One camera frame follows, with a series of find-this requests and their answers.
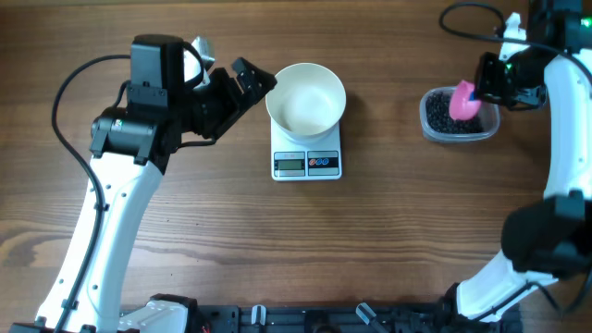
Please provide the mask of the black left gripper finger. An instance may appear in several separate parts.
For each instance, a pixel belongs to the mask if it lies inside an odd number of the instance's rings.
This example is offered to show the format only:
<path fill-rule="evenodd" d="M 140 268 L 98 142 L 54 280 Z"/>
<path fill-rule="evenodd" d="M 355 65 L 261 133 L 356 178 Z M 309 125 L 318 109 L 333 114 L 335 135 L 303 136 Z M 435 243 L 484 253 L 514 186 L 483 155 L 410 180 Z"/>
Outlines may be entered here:
<path fill-rule="evenodd" d="M 261 100 L 277 85 L 277 79 L 243 57 L 237 58 L 231 65 L 237 73 L 236 80 L 248 100 Z"/>
<path fill-rule="evenodd" d="M 245 93 L 229 97 L 215 111 L 215 125 L 211 137 L 219 140 L 249 109 L 264 98 L 263 94 Z"/>

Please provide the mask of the pink scoop with blue handle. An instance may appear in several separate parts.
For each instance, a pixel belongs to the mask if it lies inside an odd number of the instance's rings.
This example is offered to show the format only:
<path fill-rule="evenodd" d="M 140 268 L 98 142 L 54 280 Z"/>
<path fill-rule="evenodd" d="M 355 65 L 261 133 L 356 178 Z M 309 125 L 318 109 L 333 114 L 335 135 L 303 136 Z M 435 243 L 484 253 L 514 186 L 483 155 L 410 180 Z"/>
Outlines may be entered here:
<path fill-rule="evenodd" d="M 450 98 L 449 115 L 455 121 L 471 120 L 477 116 L 481 104 L 475 97 L 475 85 L 461 80 Z"/>

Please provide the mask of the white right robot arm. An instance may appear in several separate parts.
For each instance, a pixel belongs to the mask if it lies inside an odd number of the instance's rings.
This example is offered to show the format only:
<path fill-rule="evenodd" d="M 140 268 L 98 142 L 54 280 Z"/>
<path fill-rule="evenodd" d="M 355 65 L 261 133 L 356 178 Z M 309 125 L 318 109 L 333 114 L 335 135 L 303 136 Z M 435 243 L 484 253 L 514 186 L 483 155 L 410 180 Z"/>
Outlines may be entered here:
<path fill-rule="evenodd" d="M 497 322 L 529 293 L 591 275 L 591 17 L 580 1 L 531 1 L 524 29 L 503 18 L 501 43 L 481 56 L 475 98 L 511 111 L 550 107 L 550 164 L 543 200 L 506 219 L 499 253 L 451 288 L 463 322 Z"/>

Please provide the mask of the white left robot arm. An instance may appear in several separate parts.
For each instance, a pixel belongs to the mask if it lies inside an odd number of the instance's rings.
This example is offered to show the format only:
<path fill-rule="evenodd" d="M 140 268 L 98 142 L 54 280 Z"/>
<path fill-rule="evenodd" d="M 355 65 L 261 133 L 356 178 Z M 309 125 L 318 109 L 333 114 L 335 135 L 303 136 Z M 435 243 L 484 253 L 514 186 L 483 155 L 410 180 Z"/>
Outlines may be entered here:
<path fill-rule="evenodd" d="M 205 332 L 193 298 L 153 296 L 120 312 L 121 293 L 142 217 L 172 154 L 197 135 L 214 145 L 276 86 L 244 58 L 216 68 L 203 41 L 162 34 L 135 37 L 130 77 L 116 101 L 92 123 L 89 179 L 80 216 L 56 281 L 30 323 L 14 332 Z"/>

